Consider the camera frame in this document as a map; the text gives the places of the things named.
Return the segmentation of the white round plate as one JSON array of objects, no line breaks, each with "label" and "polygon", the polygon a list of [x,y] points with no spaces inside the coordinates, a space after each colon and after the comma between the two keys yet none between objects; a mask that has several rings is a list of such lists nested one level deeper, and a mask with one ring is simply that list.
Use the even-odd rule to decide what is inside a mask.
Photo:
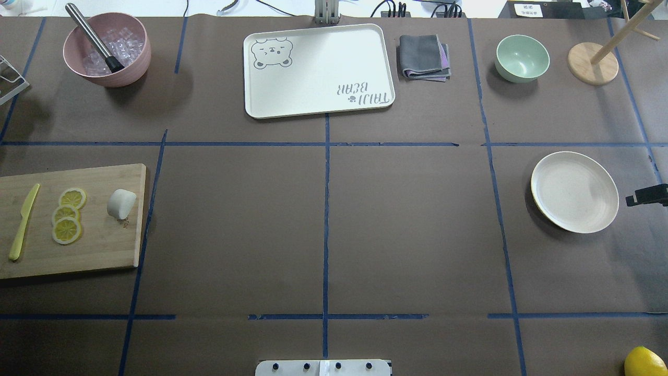
[{"label": "white round plate", "polygon": [[534,167],[530,189],[541,213],[574,233],[608,228],[619,210],[615,181],[596,160],[573,151],[546,155]]}]

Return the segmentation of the cream bear tray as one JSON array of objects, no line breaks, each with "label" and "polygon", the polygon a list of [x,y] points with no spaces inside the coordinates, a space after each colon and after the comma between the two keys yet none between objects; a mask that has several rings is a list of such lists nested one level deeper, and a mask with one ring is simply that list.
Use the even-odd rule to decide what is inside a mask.
[{"label": "cream bear tray", "polygon": [[396,98],[373,23],[253,33],[243,57],[244,107],[255,119],[383,109]]}]

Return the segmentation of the white bun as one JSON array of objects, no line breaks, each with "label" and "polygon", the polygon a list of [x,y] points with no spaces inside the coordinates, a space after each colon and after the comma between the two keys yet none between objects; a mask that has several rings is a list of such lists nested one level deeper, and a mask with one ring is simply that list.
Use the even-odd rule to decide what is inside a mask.
[{"label": "white bun", "polygon": [[132,207],[137,199],[136,193],[128,190],[115,190],[107,203],[107,213],[117,220],[125,220],[129,217]]}]

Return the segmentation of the folded grey cloth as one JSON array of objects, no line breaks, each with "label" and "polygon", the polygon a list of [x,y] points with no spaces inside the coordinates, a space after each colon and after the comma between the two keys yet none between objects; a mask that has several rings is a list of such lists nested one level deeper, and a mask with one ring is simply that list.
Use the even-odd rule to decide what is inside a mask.
[{"label": "folded grey cloth", "polygon": [[438,35],[399,38],[399,68],[408,79],[442,81],[451,78],[449,46]]}]

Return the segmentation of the mint green bowl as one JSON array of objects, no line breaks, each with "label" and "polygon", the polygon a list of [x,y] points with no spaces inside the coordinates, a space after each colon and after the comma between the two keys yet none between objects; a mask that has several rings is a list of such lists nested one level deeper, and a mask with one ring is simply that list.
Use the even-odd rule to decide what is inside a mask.
[{"label": "mint green bowl", "polygon": [[496,47],[496,71],[510,83],[530,83],[547,72],[550,64],[548,50],[530,36],[510,35]]}]

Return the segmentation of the bamboo cutting board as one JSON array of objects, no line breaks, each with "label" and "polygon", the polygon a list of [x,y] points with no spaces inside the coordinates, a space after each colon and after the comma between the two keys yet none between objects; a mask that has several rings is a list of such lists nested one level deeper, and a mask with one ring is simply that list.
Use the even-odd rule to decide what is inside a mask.
[{"label": "bamboo cutting board", "polygon": [[137,267],[144,164],[1,179],[3,279]]}]

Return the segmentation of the black box white label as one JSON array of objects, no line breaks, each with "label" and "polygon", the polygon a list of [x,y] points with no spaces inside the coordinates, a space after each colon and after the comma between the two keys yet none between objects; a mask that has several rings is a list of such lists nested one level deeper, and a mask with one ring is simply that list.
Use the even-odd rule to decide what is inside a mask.
[{"label": "black box white label", "polygon": [[583,7],[572,1],[506,1],[499,19],[585,19]]}]

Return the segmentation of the pink bowl with ice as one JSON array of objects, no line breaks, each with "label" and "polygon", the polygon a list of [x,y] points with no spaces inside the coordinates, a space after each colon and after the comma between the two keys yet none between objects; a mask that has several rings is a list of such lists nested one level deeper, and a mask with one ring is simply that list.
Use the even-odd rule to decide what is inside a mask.
[{"label": "pink bowl with ice", "polygon": [[148,71],[152,48],[147,29],[139,19],[128,14],[109,13],[95,15],[88,19],[88,23],[122,69],[112,72],[81,28],[75,28],[67,36],[63,52],[65,64],[71,71],[108,88],[135,83]]}]

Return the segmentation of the lemon slice middle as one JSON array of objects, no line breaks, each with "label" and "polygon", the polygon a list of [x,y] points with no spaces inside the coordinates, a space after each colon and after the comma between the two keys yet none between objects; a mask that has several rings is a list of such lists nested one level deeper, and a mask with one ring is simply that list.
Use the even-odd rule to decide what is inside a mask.
[{"label": "lemon slice middle", "polygon": [[80,221],[80,211],[77,207],[70,204],[60,205],[52,212],[52,225],[55,226],[59,220],[65,217]]}]

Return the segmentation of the wooden mug stand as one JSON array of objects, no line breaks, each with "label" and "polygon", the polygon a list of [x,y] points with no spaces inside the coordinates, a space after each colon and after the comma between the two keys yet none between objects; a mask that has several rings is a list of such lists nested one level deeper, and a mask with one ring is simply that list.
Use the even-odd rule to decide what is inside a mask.
[{"label": "wooden mug stand", "polygon": [[608,84],[616,78],[619,72],[619,62],[613,50],[632,32],[659,41],[661,38],[649,32],[639,29],[638,26],[657,8],[663,1],[640,1],[642,3],[633,16],[628,15],[628,8],[622,2],[624,26],[618,31],[606,45],[592,42],[583,42],[573,46],[567,55],[567,64],[570,72],[583,83],[594,86]]}]

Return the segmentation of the yellow plastic knife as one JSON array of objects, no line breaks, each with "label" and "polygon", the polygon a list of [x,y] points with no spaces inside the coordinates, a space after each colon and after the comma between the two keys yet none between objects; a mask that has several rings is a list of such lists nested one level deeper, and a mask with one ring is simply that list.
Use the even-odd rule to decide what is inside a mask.
[{"label": "yellow plastic knife", "polygon": [[29,193],[27,193],[23,205],[21,206],[20,209],[21,221],[15,234],[14,241],[10,246],[10,251],[8,255],[8,259],[12,262],[17,261],[21,255],[21,251],[23,248],[23,241],[26,235],[27,224],[29,221],[29,217],[31,215],[33,204],[40,190],[40,187],[41,187],[40,183],[36,183],[35,185],[33,185]]}]

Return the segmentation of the yellow lemon right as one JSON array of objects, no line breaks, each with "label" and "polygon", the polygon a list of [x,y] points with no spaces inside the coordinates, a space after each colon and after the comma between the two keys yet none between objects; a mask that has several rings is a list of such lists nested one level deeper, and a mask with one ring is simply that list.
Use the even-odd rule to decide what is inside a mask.
[{"label": "yellow lemon right", "polygon": [[647,347],[635,347],[624,361],[624,375],[667,375],[666,364]]}]

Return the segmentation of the aluminium frame post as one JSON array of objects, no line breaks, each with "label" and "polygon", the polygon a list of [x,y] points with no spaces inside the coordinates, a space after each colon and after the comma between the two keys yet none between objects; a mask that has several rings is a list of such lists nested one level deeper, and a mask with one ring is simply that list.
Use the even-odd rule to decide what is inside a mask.
[{"label": "aluminium frame post", "polygon": [[315,0],[314,22],[317,25],[337,25],[340,22],[339,0]]}]

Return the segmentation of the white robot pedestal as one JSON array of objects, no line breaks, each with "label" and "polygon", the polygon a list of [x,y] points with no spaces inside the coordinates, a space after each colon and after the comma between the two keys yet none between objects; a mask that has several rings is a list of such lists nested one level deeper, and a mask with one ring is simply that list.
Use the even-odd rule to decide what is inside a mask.
[{"label": "white robot pedestal", "polygon": [[383,359],[308,359],[261,361],[255,375],[392,375]]}]

